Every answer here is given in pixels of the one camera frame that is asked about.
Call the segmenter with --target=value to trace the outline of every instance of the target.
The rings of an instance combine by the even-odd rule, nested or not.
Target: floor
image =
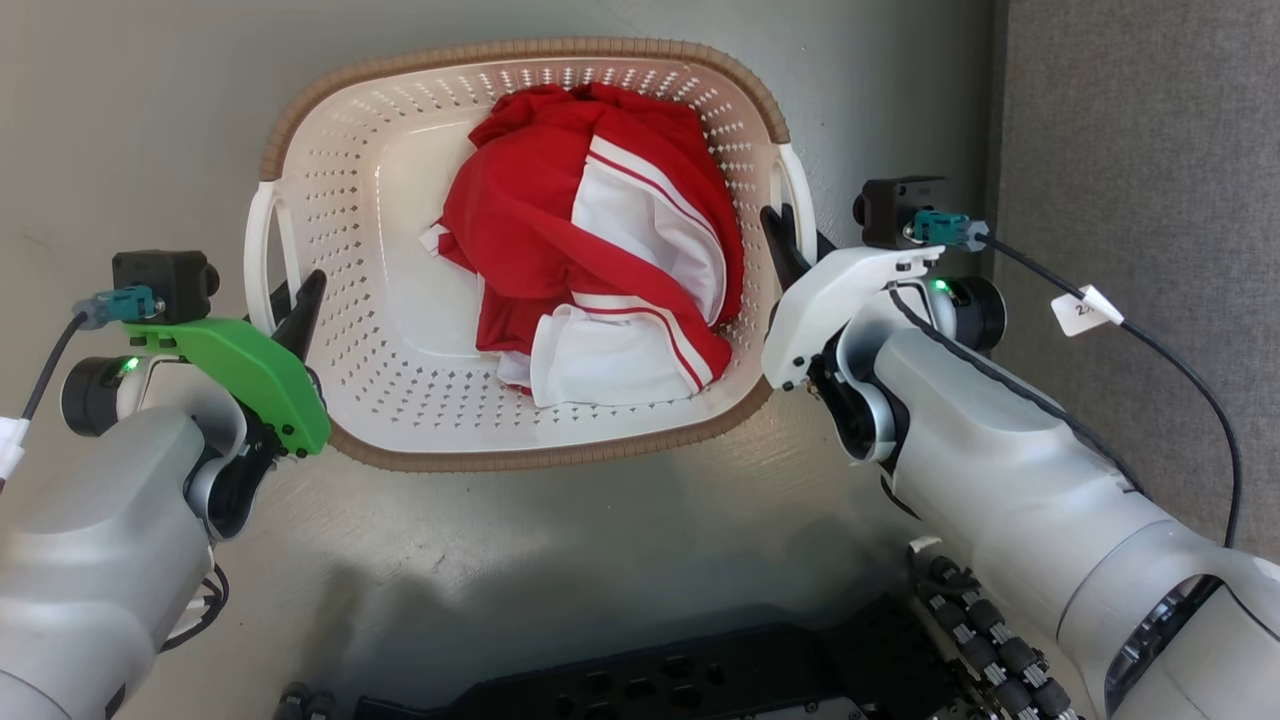
[[[946,0],[10,0],[0,6],[0,323],[15,407],[73,300],[120,250],[200,249],[243,313],[241,237],[266,132],[352,60],[516,36],[708,42],[772,88],[819,224],[842,243],[869,177],[940,173],[982,202],[989,3]],[[119,334],[70,356],[116,355]],[[0,523],[86,442],[46,407]],[[266,717],[293,679],[346,702],[442,703],[471,683],[790,619],[897,587],[919,532],[850,469],[815,400],[599,465],[407,475],[326,452],[270,478],[219,548],[232,601],[156,664],[120,717]]]

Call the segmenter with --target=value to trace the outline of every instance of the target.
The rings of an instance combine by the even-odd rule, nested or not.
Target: gray carpet
[[[1000,237],[1096,284],[1216,388],[1244,452],[1239,546],[1280,560],[1280,4],[1009,5]],[[995,272],[1012,316],[997,359],[1220,538],[1230,471],[1208,405],[1116,328],[1065,338],[1047,283]]]

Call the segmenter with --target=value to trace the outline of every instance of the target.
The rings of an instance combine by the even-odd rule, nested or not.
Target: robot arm
[[[877,182],[886,181],[868,187]],[[1051,400],[975,352],[998,341],[1004,302],[986,281],[918,279],[945,249],[901,232],[913,215],[895,204],[918,181],[901,182],[906,193],[860,199],[874,247],[829,252],[786,290],[765,377],[817,392],[854,461],[878,464],[891,496],[992,598],[1056,639],[1084,678],[1080,710],[1274,714],[1280,684],[1265,678],[1280,676],[1280,568],[1216,546],[1134,492],[1042,409],[1055,409]],[[1036,679],[1005,682],[1025,683],[1021,697],[1037,689]],[[1030,706],[1006,710],[1036,716]]]
[[[154,354],[77,364],[63,416],[99,439],[5,528],[4,719],[111,717],[156,655],[193,634],[175,625],[212,570],[212,547],[243,529],[276,459],[306,457],[328,439],[303,365],[323,273],[294,304],[276,304],[282,322],[268,338],[246,322],[206,318],[216,273],[200,254],[122,254],[113,266],[116,290],[76,311],[101,311],[86,329],[128,320],[131,345]]]

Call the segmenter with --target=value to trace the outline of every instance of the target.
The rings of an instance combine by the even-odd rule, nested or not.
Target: teal connector
[[[82,331],[96,331],[116,320],[137,323],[163,311],[164,301],[156,300],[151,288],[146,286],[100,292],[88,300],[81,300],[72,307],[72,315],[84,313],[88,318],[81,325]]]
[[[906,225],[904,234],[920,245],[952,246],[969,242],[969,236],[965,233],[968,228],[969,215],[922,210],[911,218],[911,224]]]

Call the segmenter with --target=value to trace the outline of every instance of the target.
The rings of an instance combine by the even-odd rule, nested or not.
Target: clothing
[[[604,85],[531,88],[471,133],[440,256],[484,278],[476,348],[538,405],[687,397],[721,377],[742,241],[696,113]]]

